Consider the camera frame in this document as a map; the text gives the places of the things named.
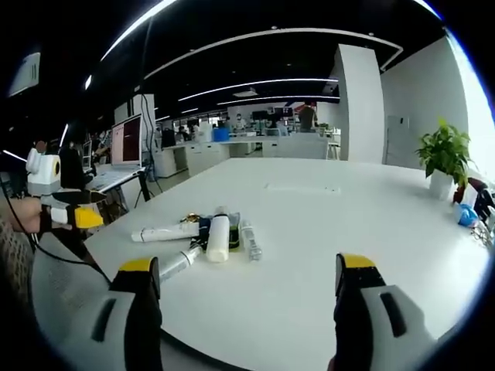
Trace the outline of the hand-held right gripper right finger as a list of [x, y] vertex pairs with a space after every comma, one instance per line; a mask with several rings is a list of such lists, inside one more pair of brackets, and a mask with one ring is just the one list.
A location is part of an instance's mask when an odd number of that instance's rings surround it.
[[413, 370], [435, 339], [423, 311], [363, 255], [337, 254], [332, 370]]

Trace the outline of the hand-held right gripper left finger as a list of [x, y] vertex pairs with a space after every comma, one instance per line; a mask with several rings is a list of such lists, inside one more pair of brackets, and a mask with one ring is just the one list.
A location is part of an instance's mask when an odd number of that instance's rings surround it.
[[118, 268], [103, 284], [87, 268], [49, 278], [50, 344], [73, 370], [161, 370], [159, 260]]

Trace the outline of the person's left hand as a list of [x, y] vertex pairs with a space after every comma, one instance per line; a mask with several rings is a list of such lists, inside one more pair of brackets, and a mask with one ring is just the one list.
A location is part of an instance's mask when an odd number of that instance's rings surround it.
[[15, 231], [38, 233], [40, 231], [42, 205], [39, 199], [26, 197], [24, 199], [12, 199], [11, 221]]

